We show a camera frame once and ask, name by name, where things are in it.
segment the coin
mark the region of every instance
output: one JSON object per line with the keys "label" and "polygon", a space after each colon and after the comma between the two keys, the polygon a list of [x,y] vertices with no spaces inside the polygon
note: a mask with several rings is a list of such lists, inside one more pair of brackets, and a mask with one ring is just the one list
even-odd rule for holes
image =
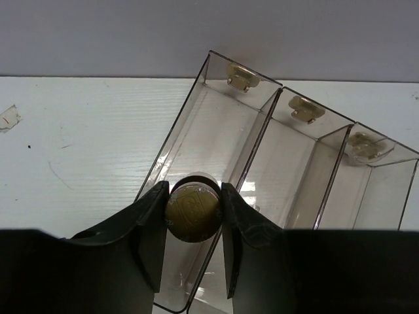
{"label": "coin", "polygon": [[169,231],[181,241],[190,243],[212,237],[223,219],[218,193],[199,181],[187,182],[174,189],[165,216]]}

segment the white table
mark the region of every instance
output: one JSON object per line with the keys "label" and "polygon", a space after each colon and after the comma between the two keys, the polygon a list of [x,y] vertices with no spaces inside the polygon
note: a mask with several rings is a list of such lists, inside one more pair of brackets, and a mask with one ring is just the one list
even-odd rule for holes
{"label": "white table", "polygon": [[[0,228],[70,237],[129,205],[192,82],[0,78],[0,113],[22,117],[0,133]],[[282,82],[419,150],[419,84]],[[405,229],[419,230],[418,181]]]}

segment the brass clip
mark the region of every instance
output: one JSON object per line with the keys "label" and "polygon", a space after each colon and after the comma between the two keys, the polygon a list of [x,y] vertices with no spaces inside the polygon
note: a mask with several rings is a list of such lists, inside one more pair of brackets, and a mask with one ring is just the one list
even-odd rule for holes
{"label": "brass clip", "polygon": [[383,141],[374,140],[367,134],[357,132],[348,138],[348,145],[352,146],[352,154],[362,159],[371,161],[384,157],[387,145]]}
{"label": "brass clip", "polygon": [[291,116],[298,121],[311,124],[326,113],[326,110],[300,96],[291,99],[288,105],[294,109]]}
{"label": "brass clip", "polygon": [[227,75],[227,84],[244,93],[247,93],[251,87],[256,87],[260,82],[256,74],[234,63],[227,66]]}

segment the gray wall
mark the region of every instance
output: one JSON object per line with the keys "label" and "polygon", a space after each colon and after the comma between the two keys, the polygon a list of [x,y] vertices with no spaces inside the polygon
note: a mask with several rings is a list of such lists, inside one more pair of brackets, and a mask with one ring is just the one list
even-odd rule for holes
{"label": "gray wall", "polygon": [[194,77],[209,49],[281,79],[419,82],[419,1],[1,0],[0,75]]}

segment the transparent plastic tray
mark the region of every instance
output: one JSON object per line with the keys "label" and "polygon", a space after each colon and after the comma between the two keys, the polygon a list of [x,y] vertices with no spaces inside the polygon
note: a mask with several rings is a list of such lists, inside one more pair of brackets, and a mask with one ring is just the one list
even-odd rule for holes
{"label": "transparent plastic tray", "polygon": [[[398,230],[419,154],[313,99],[210,52],[138,196],[203,171],[232,183],[282,228]],[[155,304],[232,313],[220,233],[168,232]]]}

